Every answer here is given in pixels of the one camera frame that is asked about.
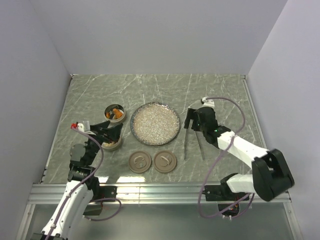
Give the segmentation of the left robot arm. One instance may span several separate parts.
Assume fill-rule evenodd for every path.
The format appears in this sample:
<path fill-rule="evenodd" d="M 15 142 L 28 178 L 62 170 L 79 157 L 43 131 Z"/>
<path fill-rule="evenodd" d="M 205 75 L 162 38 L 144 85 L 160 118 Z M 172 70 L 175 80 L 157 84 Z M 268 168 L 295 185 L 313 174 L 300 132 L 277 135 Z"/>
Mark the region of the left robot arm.
<path fill-rule="evenodd" d="M 92 163 L 98 153 L 103 154 L 104 143 L 118 143 L 123 124 L 113 126 L 110 121 L 91 125 L 88 121 L 75 122 L 70 128 L 87 138 L 83 144 L 70 148 L 70 164 L 67 183 L 61 200 L 53 215 L 40 233 L 33 233 L 33 240 L 70 240 L 75 227 L 84 218 L 84 212 L 90 203 L 117 202 L 116 190 L 111 195 L 105 193 L 95 176 L 97 167 Z"/>

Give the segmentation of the metal serving tongs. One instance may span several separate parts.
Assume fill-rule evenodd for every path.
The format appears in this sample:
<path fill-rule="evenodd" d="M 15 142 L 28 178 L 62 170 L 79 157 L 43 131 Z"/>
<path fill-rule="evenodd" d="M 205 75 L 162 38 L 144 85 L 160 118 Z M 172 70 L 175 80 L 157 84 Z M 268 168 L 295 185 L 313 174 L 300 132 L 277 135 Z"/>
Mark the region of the metal serving tongs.
<path fill-rule="evenodd" d="M 184 125 L 184 144 L 183 144 L 183 159 L 188 157 L 198 158 L 201 161 L 205 160 L 203 146 L 200 141 L 199 133 L 189 129 L 188 125 Z"/>

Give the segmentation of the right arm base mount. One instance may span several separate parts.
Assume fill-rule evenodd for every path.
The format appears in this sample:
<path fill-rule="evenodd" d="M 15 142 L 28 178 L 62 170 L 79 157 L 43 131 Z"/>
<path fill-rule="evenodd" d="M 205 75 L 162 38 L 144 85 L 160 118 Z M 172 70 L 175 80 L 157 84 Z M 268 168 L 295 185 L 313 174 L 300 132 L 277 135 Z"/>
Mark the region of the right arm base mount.
<path fill-rule="evenodd" d="M 244 192 L 232 192 L 226 183 L 205 185 L 202 194 L 207 202 L 235 202 L 246 196 Z"/>

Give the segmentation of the white steamed bun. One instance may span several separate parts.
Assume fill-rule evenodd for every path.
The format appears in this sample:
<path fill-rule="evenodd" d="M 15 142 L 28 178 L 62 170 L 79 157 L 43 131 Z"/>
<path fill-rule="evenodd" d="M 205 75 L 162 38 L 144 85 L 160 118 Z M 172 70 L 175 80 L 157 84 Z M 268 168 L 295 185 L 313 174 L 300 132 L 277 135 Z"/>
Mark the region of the white steamed bun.
<path fill-rule="evenodd" d="M 104 148 L 109 148 L 109 147 L 114 146 L 115 144 L 116 144 L 116 142 L 110 142 L 110 143 L 104 142 L 104 143 L 102 144 L 102 146 L 103 146 Z"/>

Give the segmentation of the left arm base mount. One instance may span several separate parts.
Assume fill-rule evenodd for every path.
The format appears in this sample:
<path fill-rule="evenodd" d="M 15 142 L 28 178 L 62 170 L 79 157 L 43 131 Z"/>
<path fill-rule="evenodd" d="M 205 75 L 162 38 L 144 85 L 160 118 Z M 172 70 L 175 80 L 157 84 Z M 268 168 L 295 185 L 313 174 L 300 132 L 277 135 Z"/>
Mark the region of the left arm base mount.
<path fill-rule="evenodd" d="M 117 197 L 117 187 L 114 185 L 103 185 L 99 187 L 98 199 L 105 199 L 103 202 L 115 202 Z"/>

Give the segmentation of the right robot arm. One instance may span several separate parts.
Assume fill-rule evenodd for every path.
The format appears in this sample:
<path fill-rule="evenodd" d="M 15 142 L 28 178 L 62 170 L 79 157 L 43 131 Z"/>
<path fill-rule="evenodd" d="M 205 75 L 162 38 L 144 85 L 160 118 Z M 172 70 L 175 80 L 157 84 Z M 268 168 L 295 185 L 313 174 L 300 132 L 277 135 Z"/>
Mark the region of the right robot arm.
<path fill-rule="evenodd" d="M 207 201 L 228 201 L 256 194 L 269 202 L 295 185 L 280 150 L 256 146 L 219 125 L 212 107 L 188 109 L 184 128 L 202 133 L 209 144 L 230 153 L 251 169 L 250 174 L 232 173 L 221 179 L 219 185 L 206 184 L 202 193 Z"/>

